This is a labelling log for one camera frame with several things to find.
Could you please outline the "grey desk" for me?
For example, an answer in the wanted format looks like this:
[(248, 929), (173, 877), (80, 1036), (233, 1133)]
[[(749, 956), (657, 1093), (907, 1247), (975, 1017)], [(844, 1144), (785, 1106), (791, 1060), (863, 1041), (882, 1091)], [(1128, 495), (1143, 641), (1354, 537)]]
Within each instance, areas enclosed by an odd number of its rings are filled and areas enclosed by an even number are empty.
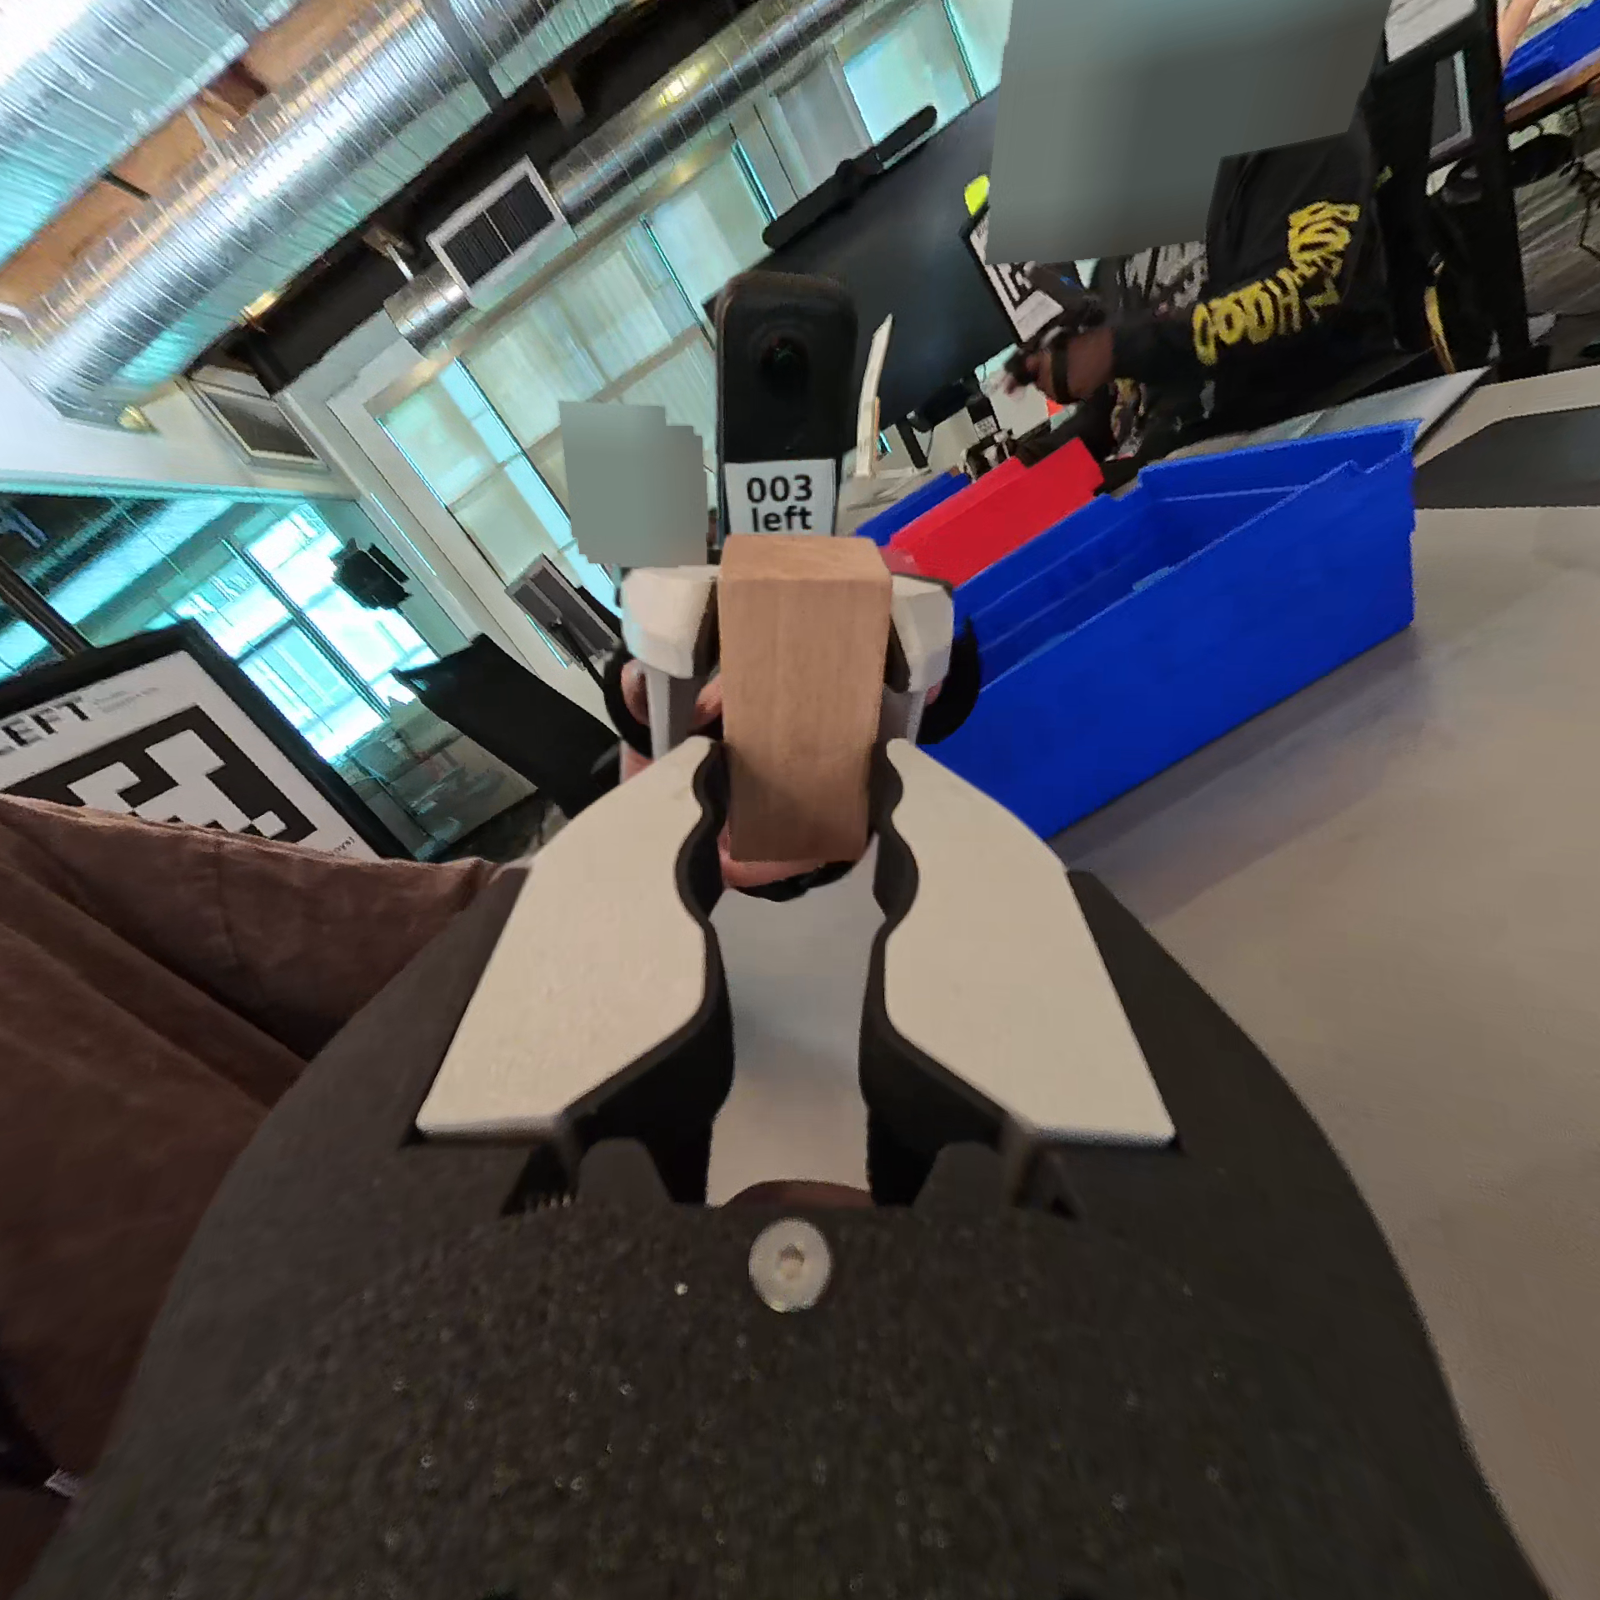
[(1427, 508), (1410, 630), (1059, 832), (1301, 1095), (1551, 1594), (1596, 1596), (1596, 506)]

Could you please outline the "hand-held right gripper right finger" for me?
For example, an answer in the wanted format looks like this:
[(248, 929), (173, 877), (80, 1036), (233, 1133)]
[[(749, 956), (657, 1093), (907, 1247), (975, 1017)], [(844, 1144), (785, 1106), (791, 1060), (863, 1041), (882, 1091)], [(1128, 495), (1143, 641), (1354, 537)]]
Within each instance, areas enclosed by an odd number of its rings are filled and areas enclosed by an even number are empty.
[(909, 740), (874, 773), (865, 1100), (920, 1154), (1168, 1148), (1173, 1117), (1065, 862)]

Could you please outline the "natural wood block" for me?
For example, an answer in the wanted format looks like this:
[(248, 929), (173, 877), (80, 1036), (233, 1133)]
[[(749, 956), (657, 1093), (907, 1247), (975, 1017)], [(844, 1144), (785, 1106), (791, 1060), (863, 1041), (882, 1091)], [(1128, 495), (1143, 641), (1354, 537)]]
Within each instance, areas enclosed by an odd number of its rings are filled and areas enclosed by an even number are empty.
[(869, 540), (728, 538), (716, 622), (735, 862), (825, 866), (867, 847), (892, 599)]

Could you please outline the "person's left hand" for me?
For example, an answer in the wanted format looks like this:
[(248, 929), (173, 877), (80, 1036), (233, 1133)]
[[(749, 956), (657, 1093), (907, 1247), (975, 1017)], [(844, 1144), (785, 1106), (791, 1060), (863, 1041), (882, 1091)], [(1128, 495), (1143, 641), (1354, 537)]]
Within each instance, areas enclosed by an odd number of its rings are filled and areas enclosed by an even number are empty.
[(724, 887), (733, 893), (751, 895), (768, 902), (793, 902), (812, 889), (831, 887), (850, 876), (853, 862), (775, 862), (775, 860), (737, 860), (730, 853), (720, 851), (718, 862), (724, 876)]

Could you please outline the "black monitor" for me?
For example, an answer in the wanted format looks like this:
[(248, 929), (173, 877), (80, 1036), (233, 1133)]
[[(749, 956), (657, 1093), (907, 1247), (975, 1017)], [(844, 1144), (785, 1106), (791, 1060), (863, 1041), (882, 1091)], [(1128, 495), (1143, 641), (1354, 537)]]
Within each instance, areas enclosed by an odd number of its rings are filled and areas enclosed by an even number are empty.
[(760, 270), (819, 274), (844, 285), (859, 319), (853, 380), (874, 329), (893, 317), (878, 388), (884, 426), (930, 432), (962, 405), (981, 367), (1017, 340), (975, 251), (968, 186), (989, 173), (998, 91), (920, 140), (848, 199), (758, 258)]

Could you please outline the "person's brown clothing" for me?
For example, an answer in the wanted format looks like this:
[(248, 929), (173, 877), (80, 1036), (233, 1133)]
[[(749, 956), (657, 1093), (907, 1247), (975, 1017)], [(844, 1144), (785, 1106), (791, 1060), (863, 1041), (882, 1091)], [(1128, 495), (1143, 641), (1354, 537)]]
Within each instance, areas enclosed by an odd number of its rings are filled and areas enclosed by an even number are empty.
[(76, 1491), (234, 1157), (505, 876), (4, 796), (4, 1487)]

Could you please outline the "wall air vent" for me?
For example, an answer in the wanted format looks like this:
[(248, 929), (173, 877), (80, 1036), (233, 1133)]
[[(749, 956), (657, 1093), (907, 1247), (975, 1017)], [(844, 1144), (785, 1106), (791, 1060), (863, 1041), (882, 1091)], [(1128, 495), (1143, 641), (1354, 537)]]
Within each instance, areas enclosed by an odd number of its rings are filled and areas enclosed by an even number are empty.
[(427, 234), (438, 264), (473, 306), (495, 304), (572, 241), (568, 213), (526, 156)]

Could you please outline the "large tag board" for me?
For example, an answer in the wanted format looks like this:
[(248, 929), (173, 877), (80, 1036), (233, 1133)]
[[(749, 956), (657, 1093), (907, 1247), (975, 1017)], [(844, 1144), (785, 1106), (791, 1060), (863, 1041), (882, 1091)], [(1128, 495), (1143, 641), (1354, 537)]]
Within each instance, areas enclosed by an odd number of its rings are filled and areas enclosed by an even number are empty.
[(10, 676), (2, 790), (354, 858), (413, 855), (196, 622)]

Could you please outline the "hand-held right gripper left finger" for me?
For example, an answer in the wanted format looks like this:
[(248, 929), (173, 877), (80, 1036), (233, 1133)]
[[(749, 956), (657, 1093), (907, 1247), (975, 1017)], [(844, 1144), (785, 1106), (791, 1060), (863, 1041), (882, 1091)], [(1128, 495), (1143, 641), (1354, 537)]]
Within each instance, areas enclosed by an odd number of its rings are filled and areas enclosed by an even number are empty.
[(425, 1138), (709, 1133), (732, 1087), (720, 744), (686, 740), (541, 849), (415, 1116)]

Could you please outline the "black office chair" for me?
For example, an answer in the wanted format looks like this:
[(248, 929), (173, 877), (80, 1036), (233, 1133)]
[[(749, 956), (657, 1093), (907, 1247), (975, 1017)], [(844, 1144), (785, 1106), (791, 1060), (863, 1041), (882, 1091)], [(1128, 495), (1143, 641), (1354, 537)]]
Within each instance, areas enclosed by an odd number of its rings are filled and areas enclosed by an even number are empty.
[(427, 710), (524, 777), (568, 818), (621, 777), (621, 738), (486, 634), (393, 679)]

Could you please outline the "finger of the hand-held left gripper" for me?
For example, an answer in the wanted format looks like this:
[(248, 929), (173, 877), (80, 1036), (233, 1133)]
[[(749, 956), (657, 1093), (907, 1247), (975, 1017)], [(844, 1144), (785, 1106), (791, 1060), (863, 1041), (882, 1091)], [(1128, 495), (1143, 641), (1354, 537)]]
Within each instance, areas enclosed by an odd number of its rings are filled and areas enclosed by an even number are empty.
[(644, 674), (648, 752), (690, 737), (699, 695), (716, 674), (718, 577), (718, 565), (653, 565), (623, 580), (623, 639)]
[(930, 695), (947, 677), (953, 645), (949, 586), (924, 575), (892, 573), (882, 742), (916, 740)]

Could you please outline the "small blue plastic bin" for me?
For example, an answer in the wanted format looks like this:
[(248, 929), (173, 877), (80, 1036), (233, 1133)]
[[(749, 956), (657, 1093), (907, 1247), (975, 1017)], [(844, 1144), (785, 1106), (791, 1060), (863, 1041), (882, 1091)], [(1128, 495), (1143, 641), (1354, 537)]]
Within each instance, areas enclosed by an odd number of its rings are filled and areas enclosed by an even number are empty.
[(893, 502), (874, 508), (855, 529), (855, 535), (867, 537), (878, 546), (888, 546), (903, 529), (907, 529), (922, 514), (954, 495), (970, 489), (973, 479), (964, 472), (941, 472), (903, 493)]

